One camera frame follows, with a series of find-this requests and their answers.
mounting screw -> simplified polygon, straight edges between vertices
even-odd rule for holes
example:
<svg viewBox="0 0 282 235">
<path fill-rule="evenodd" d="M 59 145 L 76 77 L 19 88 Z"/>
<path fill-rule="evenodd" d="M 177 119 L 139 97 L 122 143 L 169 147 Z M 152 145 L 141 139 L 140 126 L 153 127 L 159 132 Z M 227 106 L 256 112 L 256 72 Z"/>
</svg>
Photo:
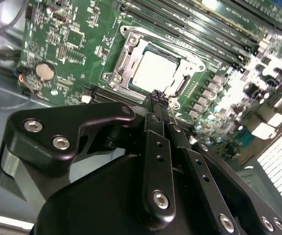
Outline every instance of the mounting screw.
<svg viewBox="0 0 282 235">
<path fill-rule="evenodd" d="M 224 214 L 220 214 L 219 216 L 219 220 L 220 223 L 222 224 L 222 226 L 229 232 L 229 233 L 233 233 L 234 232 L 234 227 L 232 222 L 229 220 L 229 218 L 227 216 L 225 216 Z"/>
<path fill-rule="evenodd" d="M 180 129 L 180 127 L 178 127 L 178 126 L 174 126 L 174 129 L 175 129 L 177 132 L 181 132 L 181 129 Z"/>
<path fill-rule="evenodd" d="M 206 146 L 205 144 L 200 143 L 200 147 L 201 147 L 201 148 L 202 148 L 202 150 L 204 150 L 205 152 L 207 152 L 207 151 L 208 151 L 208 148 L 207 148 L 207 146 Z"/>
<path fill-rule="evenodd" d="M 282 223 L 277 220 L 276 218 L 274 219 L 275 224 L 277 225 L 277 227 L 282 231 Z"/>
<path fill-rule="evenodd" d="M 114 75 L 113 81 L 114 82 L 120 82 L 121 81 L 121 77 L 119 75 Z"/>
<path fill-rule="evenodd" d="M 271 222 L 269 222 L 265 217 L 262 217 L 262 221 L 263 221 L 265 227 L 266 227 L 269 231 L 271 231 L 271 232 L 274 231 L 274 226 L 273 226 L 273 225 L 271 224 Z"/>
<path fill-rule="evenodd" d="M 138 40 L 136 37 L 130 37 L 129 39 L 129 43 L 132 45 L 132 46 L 135 46 L 137 43 L 138 43 Z"/>
<path fill-rule="evenodd" d="M 131 114 L 131 111 L 126 107 L 126 106 L 122 106 L 122 111 L 126 114 Z"/>
<path fill-rule="evenodd" d="M 169 206 L 168 198 L 161 192 L 154 192 L 153 194 L 155 204 L 161 209 L 167 209 Z"/>
<path fill-rule="evenodd" d="M 52 144 L 60 150 L 66 150 L 70 147 L 70 142 L 68 141 L 68 139 L 61 136 L 53 138 Z"/>
<path fill-rule="evenodd" d="M 24 123 L 24 128 L 30 132 L 40 132 L 43 129 L 43 125 L 35 120 L 29 120 Z"/>
</svg>

screw hole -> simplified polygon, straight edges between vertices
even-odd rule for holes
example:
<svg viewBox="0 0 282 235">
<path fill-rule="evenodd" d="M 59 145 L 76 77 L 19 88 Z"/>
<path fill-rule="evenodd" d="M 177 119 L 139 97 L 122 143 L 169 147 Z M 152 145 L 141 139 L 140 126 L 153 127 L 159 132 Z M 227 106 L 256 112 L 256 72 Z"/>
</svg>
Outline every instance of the screw hole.
<svg viewBox="0 0 282 235">
<path fill-rule="evenodd" d="M 206 175 L 203 175 L 203 179 L 206 181 L 206 182 L 209 182 L 210 179 L 206 176 Z"/>
<path fill-rule="evenodd" d="M 160 118 L 157 117 L 155 114 L 152 115 L 152 119 L 153 119 L 154 121 L 160 122 Z"/>
<path fill-rule="evenodd" d="M 157 156 L 156 156 L 156 159 L 157 159 L 160 163 L 162 163 L 162 162 L 164 161 L 164 158 L 163 158 L 162 156 L 160 156 L 160 155 L 157 155 Z"/>
<path fill-rule="evenodd" d="M 122 107 L 122 111 L 126 114 L 131 114 L 130 110 L 125 106 Z"/>
<path fill-rule="evenodd" d="M 161 142 L 156 143 L 158 147 L 162 148 L 164 145 Z"/>
</svg>

ram slot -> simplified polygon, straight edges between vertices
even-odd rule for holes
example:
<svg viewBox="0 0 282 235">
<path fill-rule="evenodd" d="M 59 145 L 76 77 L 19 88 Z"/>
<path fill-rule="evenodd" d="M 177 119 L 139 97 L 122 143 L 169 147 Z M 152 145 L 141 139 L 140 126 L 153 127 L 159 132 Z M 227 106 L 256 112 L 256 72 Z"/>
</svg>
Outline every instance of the ram slot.
<svg viewBox="0 0 282 235">
<path fill-rule="evenodd" d="M 240 44 L 237 44 L 229 38 L 218 34 L 209 27 L 203 24 L 198 24 L 197 22 L 188 19 L 187 15 L 176 12 L 166 5 L 161 5 L 154 2 L 152 2 L 151 4 L 140 0 L 134 0 L 134 2 L 137 2 L 139 5 L 150 9 L 160 16 L 174 22 L 175 24 L 178 24 L 179 27 L 186 29 L 189 33 L 200 36 L 201 38 L 210 41 L 213 44 L 216 44 L 218 47 L 223 47 L 226 51 L 228 51 L 230 54 L 233 54 L 236 58 L 238 58 L 240 54 L 250 58 L 249 53 L 244 50 L 245 45 L 240 46 Z"/>
<path fill-rule="evenodd" d="M 226 25 L 229 25 L 230 27 L 234 28 L 235 30 L 239 31 L 240 33 L 244 34 L 249 38 L 254 38 L 259 41 L 262 39 L 262 37 L 258 36 L 258 34 L 260 33 L 260 28 L 257 25 L 252 25 L 252 27 L 249 28 L 245 27 L 242 23 L 236 22 L 235 20 L 231 19 L 231 9 L 225 9 L 223 6 L 221 6 L 219 7 L 219 10 L 221 11 L 218 11 L 217 9 L 215 11 L 210 8 L 207 8 L 205 5 L 198 2 L 197 0 L 179 0 L 179 2 L 186 4 L 194 9 L 204 11 L 207 15 L 216 18 L 217 20 L 223 22 Z"/>
<path fill-rule="evenodd" d="M 127 13 L 129 13 L 131 16 L 134 16 L 136 18 L 139 18 L 141 20 L 146 21 L 147 23 L 152 24 L 155 27 L 159 27 L 160 29 L 164 30 L 165 32 L 173 35 L 174 37 L 183 40 L 185 43 L 189 44 L 192 47 L 197 47 L 198 49 L 210 54 L 211 56 L 216 57 L 217 59 L 227 62 L 230 64 L 233 63 L 239 63 L 238 59 L 235 58 L 233 55 L 230 55 L 229 53 L 221 50 L 220 48 L 217 48 L 216 45 L 212 45 L 211 43 L 207 43 L 203 40 L 200 40 L 198 37 L 192 35 L 195 37 L 196 41 L 193 41 L 189 36 L 179 32 L 179 30 L 176 30 L 172 27 L 174 24 L 173 22 L 168 22 L 168 23 L 161 23 L 157 21 L 155 18 L 152 16 L 148 16 L 144 14 L 141 11 L 138 11 L 135 9 L 135 7 L 125 7 L 125 10 Z"/>
<path fill-rule="evenodd" d="M 220 34 L 221 36 L 229 38 L 242 48 L 251 48 L 252 51 L 257 49 L 258 43 L 256 39 L 249 38 L 234 28 L 229 27 L 229 25 L 222 23 L 210 14 L 205 13 L 201 9 L 192 8 L 188 5 L 180 3 L 179 0 L 157 0 L 157 2 L 160 2 L 163 7 L 168 7 L 169 9 L 177 11 L 179 14 L 187 17 L 188 20 L 191 20 L 200 26 L 206 27 L 217 34 Z"/>
<path fill-rule="evenodd" d="M 239 0 L 220 0 L 225 6 L 231 7 L 242 15 L 255 22 L 261 27 L 268 29 L 271 32 L 282 35 L 282 23 L 277 22 L 269 16 L 249 5 L 245 1 Z"/>
</svg>

green circuit board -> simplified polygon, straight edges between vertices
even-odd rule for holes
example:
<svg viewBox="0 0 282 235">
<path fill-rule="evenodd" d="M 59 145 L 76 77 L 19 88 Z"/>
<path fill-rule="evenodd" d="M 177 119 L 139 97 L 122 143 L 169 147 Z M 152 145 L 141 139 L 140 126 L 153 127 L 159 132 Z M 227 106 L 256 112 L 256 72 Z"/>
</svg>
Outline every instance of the green circuit board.
<svg viewBox="0 0 282 235">
<path fill-rule="evenodd" d="M 179 107 L 172 111 L 183 123 L 203 123 L 203 138 L 228 139 L 234 129 L 227 113 L 207 119 L 225 83 L 195 117 L 189 112 L 207 82 L 215 76 L 224 82 L 243 79 L 248 65 L 259 63 L 268 51 L 278 50 L 282 59 L 282 9 L 269 0 L 31 0 L 21 55 L 21 66 L 30 69 L 26 82 L 40 98 L 59 106 L 80 104 L 85 91 L 95 87 L 142 103 L 139 96 L 113 89 L 103 78 L 114 71 L 122 53 L 123 26 L 154 33 L 204 63 L 205 70 L 188 80 L 177 97 Z M 40 63 L 54 67 L 52 80 L 38 77 L 35 67 Z M 255 102 L 242 105 L 257 107 Z"/>
</svg>

hole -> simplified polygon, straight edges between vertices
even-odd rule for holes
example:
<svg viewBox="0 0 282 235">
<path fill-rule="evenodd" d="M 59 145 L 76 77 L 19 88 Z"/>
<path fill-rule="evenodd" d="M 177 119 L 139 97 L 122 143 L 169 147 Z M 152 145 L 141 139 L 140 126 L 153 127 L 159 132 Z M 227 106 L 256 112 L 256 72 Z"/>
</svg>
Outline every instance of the hole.
<svg viewBox="0 0 282 235">
<path fill-rule="evenodd" d="M 209 182 L 210 179 L 206 176 L 206 175 L 203 175 L 203 179 L 206 181 L 206 182 Z"/>
<path fill-rule="evenodd" d="M 157 156 L 156 156 L 156 159 L 157 159 L 160 163 L 162 163 L 162 162 L 164 161 L 164 158 L 163 158 L 162 156 L 160 156 L 160 155 L 157 155 Z"/>
<path fill-rule="evenodd" d="M 157 122 L 160 122 L 160 118 L 157 117 L 156 115 L 152 115 L 152 119 L 155 120 L 155 121 L 157 121 Z"/>
<path fill-rule="evenodd" d="M 158 147 L 162 148 L 164 145 L 161 142 L 156 143 Z"/>
</svg>

